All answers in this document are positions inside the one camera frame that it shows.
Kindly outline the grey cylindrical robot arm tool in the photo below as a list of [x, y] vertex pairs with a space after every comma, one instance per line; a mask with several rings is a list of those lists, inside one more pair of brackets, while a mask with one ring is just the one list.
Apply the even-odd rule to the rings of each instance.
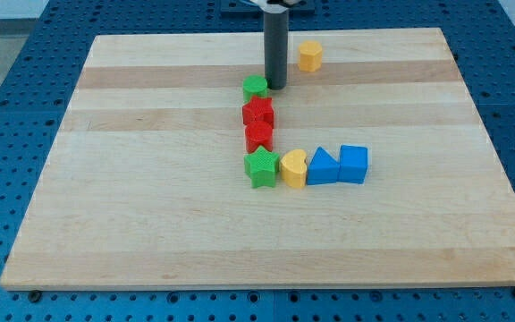
[[263, 12], [265, 76], [270, 89], [280, 90], [287, 83], [289, 9], [266, 2]]

